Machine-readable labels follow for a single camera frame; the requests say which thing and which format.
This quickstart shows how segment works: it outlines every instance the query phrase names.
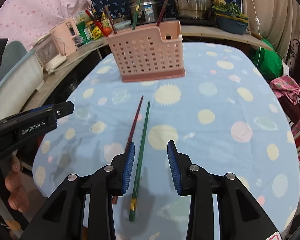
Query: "light blue tablecloth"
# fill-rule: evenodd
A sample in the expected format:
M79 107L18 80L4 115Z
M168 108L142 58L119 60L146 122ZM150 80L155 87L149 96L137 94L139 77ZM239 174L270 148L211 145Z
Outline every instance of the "light blue tablecloth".
M241 51L206 43L183 47L186 76L178 79L122 83L112 54L100 62L69 97L74 113L58 120L58 128L45 136L33 166L37 186L49 196L68 174L93 174L123 153L144 95L133 137L136 158L130 187L113 208L122 239L186 238L190 197L179 197L174 189L167 159L170 139L208 172L236 174L282 232L297 207L300 180L296 147L279 102ZM148 100L138 209L131 223L130 199ZM215 221L218 239L216 213Z

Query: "screw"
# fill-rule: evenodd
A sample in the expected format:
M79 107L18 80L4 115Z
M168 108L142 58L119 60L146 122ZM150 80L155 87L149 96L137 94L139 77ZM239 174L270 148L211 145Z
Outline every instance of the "screw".
M195 165L195 164L192 164L192 165L190 165L189 169L190 169L191 171L198 171L198 170L199 170L199 166L198 166L198 165Z
M107 166L104 168L104 170L105 170L106 172L113 171L113 166L107 165Z
M68 180L69 180L69 181L74 181L74 180L76 180L76 178L77 178L77 175L75 175L75 174L70 174L70 175L68 176Z
M234 180L235 179L235 175L233 173L227 173L226 177L229 180Z

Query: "pink box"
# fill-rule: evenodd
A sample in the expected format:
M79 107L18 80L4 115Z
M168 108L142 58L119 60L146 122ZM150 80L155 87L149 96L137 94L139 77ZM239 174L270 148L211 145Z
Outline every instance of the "pink box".
M184 76L179 21L125 29L107 38L123 82Z

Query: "chopstick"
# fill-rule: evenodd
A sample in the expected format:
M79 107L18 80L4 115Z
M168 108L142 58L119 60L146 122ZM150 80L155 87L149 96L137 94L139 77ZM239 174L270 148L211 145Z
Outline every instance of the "chopstick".
M138 120L138 116L139 116L139 112L140 112L140 108L141 108L141 105L142 105L142 100L143 100L143 95L140 99L139 106L138 106L136 115L134 117L133 123L132 123L132 127L131 127L131 130L130 130L130 134L129 134L128 141L127 141L126 148L125 148L124 152L127 152L128 144L129 144L130 141L132 141L134 130L136 128L136 124L137 124L137 120ZM113 196L112 197L112 204L115 205L117 203L117 201L118 201L118 196Z
M94 24L96 26L98 26L98 28L101 30L102 34L104 36L106 36L105 31L103 30L101 22L98 22L97 19L95 19L95 17L88 10L85 10L85 12L90 17L90 19L94 22Z
M137 25L138 11L139 11L140 2L141 2L141 0L137 1L136 11L134 12L134 17L133 17L132 30L134 30L136 28L136 25Z
M157 26L160 25L160 22L162 20L162 17L163 17L163 14L164 14L164 11L166 10L166 7L167 7L167 3L168 3L169 0L164 0L164 3L162 5L162 8L161 8L161 11L160 11L160 14L159 14L159 17L158 17L158 20L157 20Z
M110 23L111 23L111 26L112 26L112 29L113 29L114 34L117 34L117 30L116 30L115 27L114 27L114 24L113 24L113 21L112 21L112 17L111 17L111 15L110 15L109 8L108 8L107 5L105 6L105 10L106 10L106 13L107 13L107 15L108 15L108 18L109 18L109 20L110 20Z
M131 221L131 222L134 221L134 217L135 217L135 213L136 213L136 207L137 207L137 198L138 198L138 190L139 190L139 184L140 184L143 150L145 148L145 141L146 141L149 109L150 109L150 101L148 102L145 123L143 125L143 132L142 132L142 138L141 138L141 144L140 144L140 150L139 150L139 156L138 156L136 177L134 179L133 192L132 192L132 197L131 197L131 202L130 202L129 221Z

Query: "power cord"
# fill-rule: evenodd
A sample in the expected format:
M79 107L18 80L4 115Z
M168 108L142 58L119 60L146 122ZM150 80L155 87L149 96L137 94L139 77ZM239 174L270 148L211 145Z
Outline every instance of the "power cord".
M259 28L259 26L260 26L260 21L259 21L259 19L258 19L257 12L256 12L256 7L255 7L255 5L254 5L254 1L253 1L253 0L252 0L252 4L253 4L253 8L254 8L254 13L255 13L255 15L256 15L255 21L256 21L257 26L258 26L258 33L259 33L259 35L260 35L260 28ZM257 68L258 68L258 65L259 65L260 54L261 54L261 48L259 48L259 57L258 57L258 62L257 62Z
M58 72L58 71L60 71L60 70L63 70L64 68L66 68L66 67L68 67L69 65L71 65L72 63L74 63L76 60L78 60L78 59L80 59L80 58L82 58L82 57L85 57L87 54L90 54L91 52L95 51L96 49L100 49L100 48L106 46L107 44L108 44L108 42L105 41L105 42L104 42L103 44L101 44L100 46L98 46L98 47L96 47L96 48L93 48L93 49L87 51L86 53L82 54L80 57L76 58L75 60L73 60L73 61L67 63L67 64L64 65L63 67L61 67L61 68L56 68L52 73Z
M61 39L62 40L62 42L63 42L63 49L64 49L64 52L65 52L65 56L67 56L67 54L66 54L66 43L65 43L65 40L63 38L61 38L61 37L56 37L55 39Z

